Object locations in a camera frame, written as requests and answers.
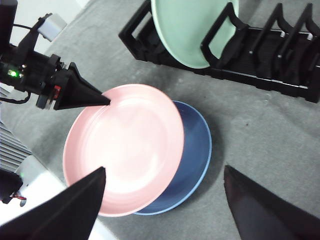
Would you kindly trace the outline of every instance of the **white object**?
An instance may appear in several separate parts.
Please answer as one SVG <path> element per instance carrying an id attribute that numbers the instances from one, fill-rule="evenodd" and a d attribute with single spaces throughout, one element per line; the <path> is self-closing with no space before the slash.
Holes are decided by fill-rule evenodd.
<path id="1" fill-rule="evenodd" d="M 66 26 L 67 23 L 55 13 L 45 20 L 38 32 L 52 42 Z"/>
<path id="2" fill-rule="evenodd" d="M 22 177 L 20 193 L 26 203 L 20 207 L 20 200 L 14 198 L 9 204 L 0 201 L 0 226 L 41 205 L 62 192 L 66 186 L 34 156 L 28 156 L 16 173 Z M 98 219 L 95 221 L 89 240 L 117 240 L 112 232 Z"/>

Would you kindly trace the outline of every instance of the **stacked plates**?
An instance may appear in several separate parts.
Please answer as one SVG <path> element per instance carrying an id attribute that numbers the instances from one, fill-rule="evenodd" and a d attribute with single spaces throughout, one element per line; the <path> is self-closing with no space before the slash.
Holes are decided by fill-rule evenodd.
<path id="1" fill-rule="evenodd" d="M 157 33 L 182 64 L 209 67 L 200 45 L 229 0 L 151 0 Z M 237 10 L 238 0 L 231 0 Z M 235 33 L 227 19 L 209 45 L 221 53 Z M 160 90 L 127 84 L 108 90 L 108 106 L 85 108 L 65 142 L 68 185 L 103 166 L 106 187 L 99 214 L 156 215 L 185 201 L 209 166 L 212 140 L 203 116 Z"/>

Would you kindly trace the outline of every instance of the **cable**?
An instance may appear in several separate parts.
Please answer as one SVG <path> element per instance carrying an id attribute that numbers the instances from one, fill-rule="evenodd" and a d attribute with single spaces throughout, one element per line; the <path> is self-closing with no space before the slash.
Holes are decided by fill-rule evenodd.
<path id="1" fill-rule="evenodd" d="M 25 104 L 26 102 L 29 101 L 30 96 L 31 96 L 31 93 L 28 92 L 28 96 L 23 100 L 15 100 L 15 99 L 10 99 L 10 98 L 0 97 L 0 101 L 4 101 L 4 102 L 10 103 L 10 104 Z"/>
<path id="2" fill-rule="evenodd" d="M 29 27 L 29 26 L 24 26 L 24 25 L 21 25 L 21 24 L 13 24 L 14 27 L 19 27 L 19 28 L 23 28 L 23 29 L 29 29 L 31 30 L 32 28 Z"/>

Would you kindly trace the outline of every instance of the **gray fabric surface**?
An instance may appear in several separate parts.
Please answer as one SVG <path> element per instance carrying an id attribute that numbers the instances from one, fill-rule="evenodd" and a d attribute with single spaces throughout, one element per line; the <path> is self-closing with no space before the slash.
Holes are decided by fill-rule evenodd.
<path id="1" fill-rule="evenodd" d="M 314 19 L 320 24 L 319 1 L 285 0 L 291 24 L 306 2 L 315 3 Z M 320 217 L 320 103 L 135 60 L 118 33 L 141 3 L 91 1 L 48 53 L 76 62 L 83 77 L 102 91 L 144 83 L 194 106 L 211 129 L 212 159 L 202 184 L 181 206 L 156 216 L 100 217 L 102 222 L 121 240 L 240 239 L 223 187 L 225 164 Z M 240 1 L 240 16 L 261 27 L 275 4 L 275 0 Z M 35 96 L 24 105 L 4 103 L 1 118 L 63 180 L 64 142 L 81 109 L 47 111 L 35 103 Z"/>

